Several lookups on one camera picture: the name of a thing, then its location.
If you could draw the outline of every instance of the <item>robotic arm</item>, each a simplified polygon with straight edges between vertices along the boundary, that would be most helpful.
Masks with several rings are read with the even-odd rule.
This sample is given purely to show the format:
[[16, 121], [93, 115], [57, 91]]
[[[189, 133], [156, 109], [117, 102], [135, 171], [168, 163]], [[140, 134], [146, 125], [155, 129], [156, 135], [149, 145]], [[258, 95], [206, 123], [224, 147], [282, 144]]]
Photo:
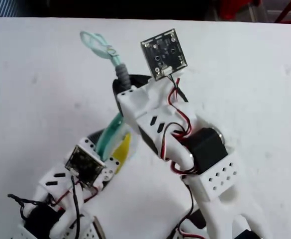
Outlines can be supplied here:
[[[193, 213], [192, 204], [169, 238], [272, 239], [244, 180], [237, 151], [216, 126], [195, 113], [179, 88], [180, 79], [174, 81], [173, 74], [187, 66], [175, 30], [141, 43], [153, 78], [129, 75], [101, 35], [82, 32], [81, 38], [115, 66], [118, 79], [112, 87], [120, 114], [100, 137], [81, 139], [65, 164], [39, 181], [33, 200], [10, 196], [21, 205], [24, 219], [14, 238], [105, 238], [87, 201], [119, 172], [141, 135], [161, 159], [171, 162], [199, 207]], [[203, 229], [191, 220], [197, 212], [205, 220]]]

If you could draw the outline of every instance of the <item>wire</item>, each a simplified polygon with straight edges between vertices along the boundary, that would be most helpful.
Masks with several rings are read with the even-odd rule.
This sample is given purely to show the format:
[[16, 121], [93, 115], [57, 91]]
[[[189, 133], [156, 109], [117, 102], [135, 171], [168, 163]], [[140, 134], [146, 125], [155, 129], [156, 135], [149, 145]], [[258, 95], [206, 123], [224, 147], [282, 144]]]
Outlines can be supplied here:
[[182, 131], [185, 132], [184, 127], [181, 126], [179, 123], [176, 123], [176, 122], [170, 122], [170, 123], [167, 124], [167, 126], [165, 127], [164, 132], [163, 132], [162, 144], [161, 144], [161, 145], [162, 145], [162, 146], [161, 146], [161, 159], [163, 159], [164, 161], [168, 161], [168, 160], [165, 159], [165, 157], [166, 157], [165, 135], [166, 135], [167, 129], [168, 129], [171, 125], [173, 125], [173, 124], [178, 125], [178, 126], [182, 129]]
[[191, 201], [192, 201], [192, 205], [191, 205], [191, 209], [189, 210], [189, 212], [180, 220], [180, 222], [178, 223], [177, 225], [177, 230], [180, 232], [180, 234], [185, 237], [185, 238], [199, 238], [199, 239], [205, 239], [204, 237], [200, 236], [200, 235], [196, 235], [196, 234], [190, 234], [190, 233], [185, 233], [181, 230], [181, 224], [185, 221], [185, 219], [187, 219], [193, 212], [193, 209], [194, 209], [194, 200], [193, 200], [193, 194], [192, 194], [192, 191], [189, 187], [189, 185], [186, 185], [185, 186], [187, 187], [187, 189], [189, 190], [190, 192], [190, 195], [191, 195]]
[[7, 195], [9, 198], [13, 198], [19, 205], [20, 205], [20, 216], [23, 220], [27, 220], [27, 217], [24, 215], [24, 208], [25, 208], [25, 203], [30, 203], [32, 205], [46, 205], [47, 203], [40, 202], [40, 201], [34, 201], [34, 200], [29, 200], [25, 198], [20, 198], [14, 194], [8, 194]]
[[180, 78], [177, 78], [176, 82], [174, 81], [172, 76], [171, 76], [171, 78], [168, 76], [168, 79], [170, 79], [174, 85], [171, 92], [168, 95], [168, 104], [171, 105], [172, 107], [174, 107], [177, 110], [177, 112], [186, 120], [186, 122], [188, 124], [188, 128], [185, 130], [183, 126], [181, 126], [179, 123], [176, 123], [176, 122], [171, 122], [171, 123], [166, 125], [164, 132], [163, 132], [162, 144], [161, 144], [161, 154], [160, 154], [161, 159], [163, 159], [164, 161], [168, 161], [166, 159], [166, 142], [165, 142], [165, 136], [166, 136], [166, 132], [167, 132], [168, 127], [173, 125], [173, 124], [176, 124], [179, 127], [181, 127], [181, 129], [182, 129], [181, 133], [174, 132], [172, 134], [177, 140], [182, 140], [185, 136], [189, 135], [192, 132], [192, 125], [191, 125], [190, 119], [187, 117], [186, 114], [184, 114], [181, 110], [179, 110], [177, 107], [175, 107], [171, 101], [171, 96], [173, 95], [173, 93], [176, 92], [176, 94], [177, 94], [177, 90], [179, 88]]
[[[180, 82], [180, 78], [177, 78], [176, 80], [176, 85], [178, 87], [179, 85], [179, 82]], [[186, 122], [188, 123], [188, 128], [186, 129], [186, 133], [180, 137], [184, 137], [184, 136], [187, 136], [189, 135], [191, 132], [192, 132], [192, 125], [191, 125], [191, 121], [190, 119], [187, 117], [186, 114], [184, 114], [181, 110], [179, 110], [177, 107], [175, 107], [171, 101], [171, 96], [173, 94], [174, 91], [176, 91], [177, 88], [173, 87], [170, 94], [168, 95], [168, 103], [169, 105], [171, 105], [172, 107], [174, 107], [176, 109], [176, 111], [186, 120]]]
[[[175, 81], [172, 75], [168, 75], [167, 78], [172, 81], [172, 83], [175, 86]], [[185, 94], [183, 93], [183, 91], [180, 89], [179, 86], [177, 86], [177, 93], [178, 95], [183, 99], [183, 101], [188, 102], [188, 99], [186, 98]]]
[[195, 166], [193, 168], [189, 169], [189, 170], [181, 171], [181, 170], [175, 168], [175, 165], [176, 165], [175, 162], [171, 162], [171, 170], [174, 173], [181, 174], [181, 175], [190, 175], [190, 174], [197, 173], [197, 170], [196, 170]]
[[51, 199], [54, 201], [54, 203], [52, 203], [52, 202], [50, 201], [50, 205], [51, 205], [52, 207], [56, 206], [56, 205], [59, 204], [59, 203], [61, 202], [61, 200], [63, 200], [64, 197], [66, 197], [69, 193], [70, 193], [70, 191], [68, 190], [68, 191], [65, 192], [63, 195], [61, 195], [60, 198], [59, 198], [57, 201], [53, 198], [52, 195], [50, 195], [50, 196], [51, 196]]
[[72, 182], [72, 193], [74, 196], [74, 203], [75, 203], [75, 207], [76, 207], [76, 216], [77, 216], [77, 228], [76, 228], [75, 239], [78, 239], [79, 234], [80, 234], [80, 212], [79, 212], [78, 199], [77, 199], [77, 195], [76, 195], [76, 184], [75, 184], [75, 179], [73, 176], [71, 176], [71, 182]]
[[94, 187], [94, 189], [96, 190], [96, 193], [94, 193], [93, 195], [91, 195], [90, 197], [84, 199], [84, 203], [86, 203], [87, 201], [89, 201], [90, 199], [94, 198], [98, 193], [99, 193], [99, 190]]

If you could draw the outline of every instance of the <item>white table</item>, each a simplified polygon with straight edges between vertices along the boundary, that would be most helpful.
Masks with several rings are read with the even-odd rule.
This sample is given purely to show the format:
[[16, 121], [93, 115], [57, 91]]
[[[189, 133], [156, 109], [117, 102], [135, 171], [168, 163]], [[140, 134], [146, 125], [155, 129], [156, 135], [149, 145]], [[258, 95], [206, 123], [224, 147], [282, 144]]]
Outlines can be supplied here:
[[[114, 70], [80, 30], [102, 33], [130, 73], [149, 74], [140, 41], [170, 28], [189, 64], [183, 91], [234, 132], [274, 238], [291, 239], [291, 25], [57, 18], [0, 18], [0, 239], [19, 221], [6, 195], [31, 198], [38, 179], [118, 111]], [[165, 238], [189, 206], [178, 176], [144, 143], [92, 203], [109, 239]]]

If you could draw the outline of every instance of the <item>circuit board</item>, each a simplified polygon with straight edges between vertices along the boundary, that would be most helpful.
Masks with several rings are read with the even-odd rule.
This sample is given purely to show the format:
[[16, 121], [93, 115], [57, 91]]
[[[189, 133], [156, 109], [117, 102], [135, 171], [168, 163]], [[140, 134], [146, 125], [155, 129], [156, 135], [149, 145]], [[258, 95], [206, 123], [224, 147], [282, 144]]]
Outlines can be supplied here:
[[66, 168], [77, 172], [79, 180], [90, 188], [104, 166], [79, 146], [76, 146], [66, 163]]
[[142, 41], [141, 47], [155, 80], [187, 66], [175, 29]]

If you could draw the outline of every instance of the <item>black slot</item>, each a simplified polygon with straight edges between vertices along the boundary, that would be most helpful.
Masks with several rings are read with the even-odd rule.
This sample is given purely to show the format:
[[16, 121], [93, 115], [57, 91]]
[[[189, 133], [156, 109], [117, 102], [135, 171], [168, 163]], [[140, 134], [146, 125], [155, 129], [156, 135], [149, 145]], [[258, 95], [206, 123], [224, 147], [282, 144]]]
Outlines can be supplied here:
[[52, 185], [57, 185], [58, 181], [50, 181], [50, 182], [46, 182], [47, 186], [52, 186]]
[[158, 129], [157, 129], [157, 133], [162, 132], [163, 128], [164, 128], [165, 123], [160, 123]]
[[55, 178], [62, 178], [62, 177], [66, 177], [66, 174], [65, 173], [56, 173], [54, 175]]
[[156, 122], [157, 116], [153, 116], [150, 125], [154, 125]]

